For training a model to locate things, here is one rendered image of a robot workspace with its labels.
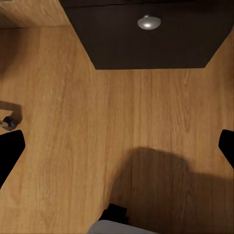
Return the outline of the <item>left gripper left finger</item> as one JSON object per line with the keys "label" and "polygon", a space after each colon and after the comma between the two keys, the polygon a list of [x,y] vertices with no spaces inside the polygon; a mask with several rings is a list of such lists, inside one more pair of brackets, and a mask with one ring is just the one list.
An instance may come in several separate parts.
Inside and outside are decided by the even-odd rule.
{"label": "left gripper left finger", "polygon": [[0,135],[0,188],[25,149],[21,130]]}

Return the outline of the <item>swivel chair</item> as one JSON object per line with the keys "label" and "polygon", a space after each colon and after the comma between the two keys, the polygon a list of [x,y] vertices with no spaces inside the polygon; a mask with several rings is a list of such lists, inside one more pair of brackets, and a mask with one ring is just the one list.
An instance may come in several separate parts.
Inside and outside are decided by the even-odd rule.
{"label": "swivel chair", "polygon": [[4,120],[0,121],[0,127],[12,131],[18,123],[19,122],[13,117],[6,117]]}

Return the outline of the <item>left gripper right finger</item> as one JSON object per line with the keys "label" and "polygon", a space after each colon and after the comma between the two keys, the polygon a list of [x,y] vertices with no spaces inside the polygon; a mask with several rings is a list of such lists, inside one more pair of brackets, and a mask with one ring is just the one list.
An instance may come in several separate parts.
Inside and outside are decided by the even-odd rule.
{"label": "left gripper right finger", "polygon": [[222,130],[218,147],[234,169],[234,132]]}

